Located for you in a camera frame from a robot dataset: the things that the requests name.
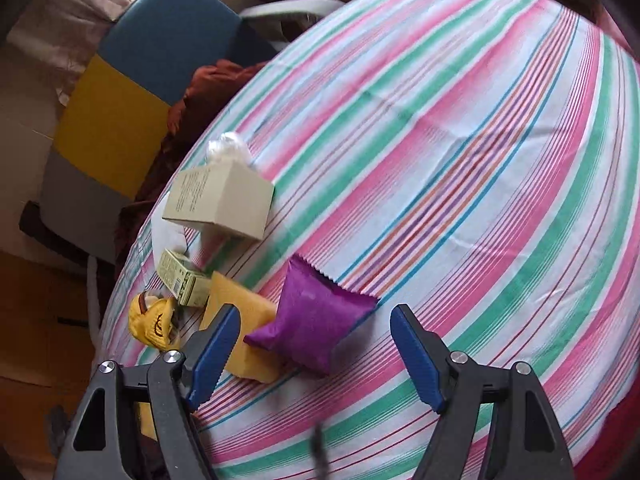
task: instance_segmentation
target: dark red fabric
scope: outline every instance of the dark red fabric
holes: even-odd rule
[[[115,234],[115,275],[122,272],[129,250],[156,200],[191,147],[229,101],[266,63],[242,68],[226,59],[196,70],[184,97],[169,110],[168,133],[134,201],[124,207]]]
[[[575,466],[575,480],[607,480],[640,430],[640,376],[610,413],[596,443]]]

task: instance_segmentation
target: small green box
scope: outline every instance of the small green box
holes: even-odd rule
[[[206,306],[211,280],[183,254],[162,252],[156,268],[158,276],[183,306]]]

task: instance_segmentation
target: tablecloth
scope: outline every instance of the tablecloth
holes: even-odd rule
[[[265,238],[187,230],[188,255],[277,302],[298,252],[380,302],[327,378],[223,374],[197,412],[215,469],[311,478],[322,420],[332,478],[410,478],[437,418],[390,337],[398,303],[480,364],[531,363],[579,460],[638,364],[639,107],[635,62],[551,0],[354,0],[279,54],[182,165],[239,132],[275,184]],[[129,301],[160,285],[151,249],[147,223],[98,359],[156,356],[127,332]],[[489,421],[483,406],[465,478]]]

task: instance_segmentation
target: beige box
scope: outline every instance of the beige box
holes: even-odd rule
[[[207,304],[211,280],[183,254],[165,249],[156,272],[178,300],[178,304],[200,307]]]
[[[273,184],[241,162],[226,160],[177,173],[162,218],[262,240]]]

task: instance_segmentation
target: wooden floor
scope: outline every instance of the wooden floor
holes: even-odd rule
[[[0,443],[20,464],[52,468],[45,416],[56,404],[72,414],[89,377],[94,347],[82,276],[0,251]]]

